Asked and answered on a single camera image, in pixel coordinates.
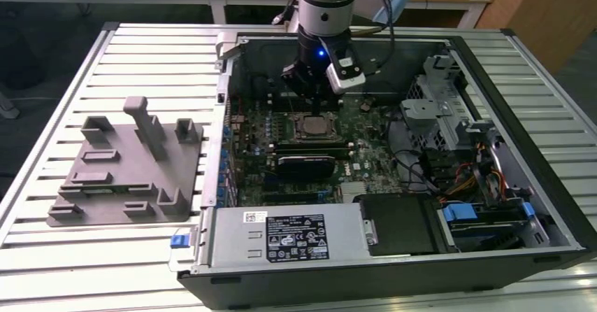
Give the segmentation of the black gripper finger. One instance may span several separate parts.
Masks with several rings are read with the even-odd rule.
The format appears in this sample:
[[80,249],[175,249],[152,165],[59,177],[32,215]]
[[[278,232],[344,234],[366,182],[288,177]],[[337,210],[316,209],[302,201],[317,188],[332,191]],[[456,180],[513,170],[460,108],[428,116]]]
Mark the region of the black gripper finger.
[[334,112],[337,110],[337,96],[330,94],[320,94],[316,97],[316,114],[324,112]]
[[310,113],[317,115],[317,81],[305,64],[286,66],[281,73],[281,79],[296,95],[310,104]]

